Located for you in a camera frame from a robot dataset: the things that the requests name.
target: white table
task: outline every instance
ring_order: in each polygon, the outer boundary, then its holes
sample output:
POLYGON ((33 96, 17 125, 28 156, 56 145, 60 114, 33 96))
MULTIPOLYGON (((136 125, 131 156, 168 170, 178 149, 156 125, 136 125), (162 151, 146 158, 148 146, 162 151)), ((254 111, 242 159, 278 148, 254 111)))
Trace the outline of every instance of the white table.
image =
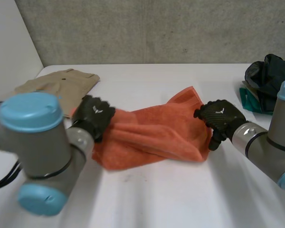
MULTIPOLYGON (((248 120, 268 128, 270 116, 243 110, 238 88, 249 64, 49 66, 101 78, 89 93, 128 111, 166 103, 194 86, 203 102, 227 99, 248 120)), ((15 161, 0 152, 0 178, 15 161)), ((107 172, 92 159, 56 217, 36 217, 16 202, 17 178, 0 190, 0 228, 285 228, 285 192, 230 142, 204 163, 166 160, 107 172)))

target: folded clothes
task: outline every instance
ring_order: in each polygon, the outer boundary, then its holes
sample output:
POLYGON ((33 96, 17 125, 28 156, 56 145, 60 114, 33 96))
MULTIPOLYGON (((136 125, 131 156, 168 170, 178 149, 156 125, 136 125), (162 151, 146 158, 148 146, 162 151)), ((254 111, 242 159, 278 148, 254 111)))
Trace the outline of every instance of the folded clothes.
POLYGON ((272 115, 273 112, 262 112, 261 105, 255 96, 246 88, 240 88, 239 94, 241 96, 241 102, 244 109, 254 112, 272 115))
POLYGON ((53 94, 58 98, 65 117, 70 117, 71 110, 74 107, 78 107, 81 99, 98 81, 98 75, 68 69, 29 80, 15 88, 15 92, 29 93, 41 91, 53 94))
POLYGON ((203 162, 211 130, 193 117, 202 102, 188 87, 166 104, 127 112, 116 110, 93 159, 108 170, 122 170, 164 159, 203 162))
POLYGON ((256 90, 262 113, 273 112, 276 96, 285 81, 285 61, 273 54, 254 62, 245 72, 246 82, 256 90))

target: folded beige garment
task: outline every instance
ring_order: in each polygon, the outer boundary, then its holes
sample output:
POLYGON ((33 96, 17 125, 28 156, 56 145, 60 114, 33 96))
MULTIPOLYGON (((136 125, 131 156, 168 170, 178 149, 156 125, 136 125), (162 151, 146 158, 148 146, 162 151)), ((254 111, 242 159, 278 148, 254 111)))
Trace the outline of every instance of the folded beige garment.
POLYGON ((15 92, 41 91, 53 94, 58 98, 64 116, 70 118, 71 110, 79 106, 81 99, 98 81, 98 75, 68 69, 29 80, 15 88, 15 92))

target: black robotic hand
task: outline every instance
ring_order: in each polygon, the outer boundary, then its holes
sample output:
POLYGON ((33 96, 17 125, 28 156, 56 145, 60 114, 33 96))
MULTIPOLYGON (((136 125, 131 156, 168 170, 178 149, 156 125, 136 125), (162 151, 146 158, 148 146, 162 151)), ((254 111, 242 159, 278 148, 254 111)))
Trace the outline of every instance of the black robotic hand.
POLYGON ((194 117, 203 120, 207 127, 213 129, 209 149, 216 150, 227 138, 232 140, 235 130, 246 123, 245 116, 226 100, 210 101, 195 110, 194 117))
POLYGON ((102 135, 109 126, 115 108, 99 97, 86 95, 72 116, 72 127, 79 127, 91 134, 96 143, 102 141, 102 135))

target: teal cloth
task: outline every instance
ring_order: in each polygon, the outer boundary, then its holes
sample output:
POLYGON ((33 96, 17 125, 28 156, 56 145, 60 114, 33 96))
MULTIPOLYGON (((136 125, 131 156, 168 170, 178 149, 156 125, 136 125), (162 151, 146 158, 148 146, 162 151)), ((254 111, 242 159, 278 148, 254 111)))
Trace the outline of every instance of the teal cloth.
POLYGON ((241 102, 244 109, 254 113, 272 115, 272 112, 269 113, 262 112, 259 101, 246 88, 240 88, 239 94, 241 96, 241 102))

